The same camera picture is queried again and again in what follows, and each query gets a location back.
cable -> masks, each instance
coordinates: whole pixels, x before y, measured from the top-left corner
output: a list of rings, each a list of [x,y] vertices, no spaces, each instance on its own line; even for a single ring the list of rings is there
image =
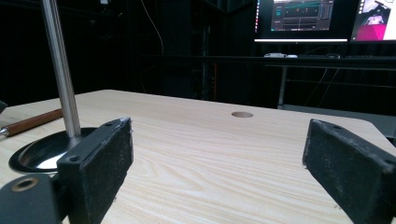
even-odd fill
[[[309,95],[309,97],[308,97],[308,99],[306,100],[304,106],[306,106],[306,105],[309,103],[309,101],[311,100],[311,98],[312,98],[312,96],[314,95],[315,91],[317,90],[319,84],[323,81],[323,78],[326,76],[326,73],[327,73],[327,68],[326,68],[326,70],[324,71],[322,78],[321,78],[320,81],[317,83],[317,86],[314,88],[314,90],[313,90],[313,91],[311,92],[311,94]]]
[[[145,88],[145,84],[143,83],[143,74],[147,73],[149,70],[155,68],[157,66],[157,64],[152,65],[150,68],[144,70],[143,72],[140,73],[140,85],[142,86],[143,89],[143,93],[147,93],[146,92],[146,88]]]
[[[318,107],[320,107],[321,103],[323,102],[323,99],[324,99],[324,97],[326,96],[327,91],[328,91],[329,88],[330,88],[330,85],[332,85],[332,81],[333,81],[334,78],[337,76],[337,74],[338,74],[339,71],[340,71],[340,69],[337,69],[337,71],[335,71],[335,73],[334,73],[334,76],[332,76],[332,80],[330,80],[329,85],[327,85],[327,89],[326,89],[326,91],[323,93],[323,96],[322,96],[322,98],[320,99],[320,102],[319,102],[319,104],[318,104]]]
[[[149,15],[149,13],[148,13],[148,11],[147,11],[147,9],[146,9],[145,3],[143,2],[143,0],[140,0],[140,2],[142,3],[143,9],[145,9],[146,15],[148,16],[148,19],[150,20],[152,26],[154,27],[155,31],[157,32],[158,37],[160,38],[160,42],[161,42],[161,55],[163,55],[163,39],[161,38],[160,32],[158,32],[158,29],[157,29],[157,27],[155,26],[154,21],[152,21],[150,15]]]

wooden table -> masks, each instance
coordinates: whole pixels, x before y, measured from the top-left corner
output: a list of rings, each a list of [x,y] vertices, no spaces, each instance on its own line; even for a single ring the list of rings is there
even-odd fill
[[[125,91],[76,98],[81,127],[133,120],[134,163],[103,223],[350,223],[303,167],[309,120],[341,125],[396,155],[373,124],[359,119]],[[59,107],[59,99],[12,106],[0,126]],[[0,187],[21,176],[7,165],[14,152],[60,131],[62,119],[0,137]]]

computer monitor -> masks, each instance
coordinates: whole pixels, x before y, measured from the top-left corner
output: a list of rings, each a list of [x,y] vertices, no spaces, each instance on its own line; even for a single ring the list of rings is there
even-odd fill
[[[396,3],[360,0],[350,43],[396,43]]]
[[[346,43],[355,0],[257,0],[256,43]]]

wooden handle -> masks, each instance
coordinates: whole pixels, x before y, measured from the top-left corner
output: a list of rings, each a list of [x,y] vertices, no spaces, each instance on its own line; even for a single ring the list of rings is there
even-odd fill
[[[25,131],[28,131],[42,124],[48,123],[50,121],[59,119],[63,116],[64,114],[62,113],[62,109],[57,109],[42,115],[32,117],[30,119],[21,120],[19,122],[10,124],[4,128],[7,128],[8,130],[7,136],[10,137],[18,133],[23,133]]]

metal rod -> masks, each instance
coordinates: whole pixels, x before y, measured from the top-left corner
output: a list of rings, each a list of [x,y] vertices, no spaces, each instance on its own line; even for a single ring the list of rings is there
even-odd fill
[[[277,108],[283,109],[283,98],[285,97],[286,77],[288,75],[288,67],[282,66],[282,79],[280,80],[279,99],[277,101]]]
[[[81,135],[81,129],[79,126],[75,94],[67,64],[57,2],[56,0],[41,0],[40,2],[46,24],[49,49],[55,69],[62,111],[64,112],[64,125],[70,138],[77,137]]]
[[[208,27],[205,25],[204,26],[204,32],[202,34],[203,40],[202,40],[202,55],[205,57],[208,54]],[[208,63],[202,62],[202,90],[201,90],[201,99],[202,100],[208,100],[209,99],[209,88],[208,88]]]

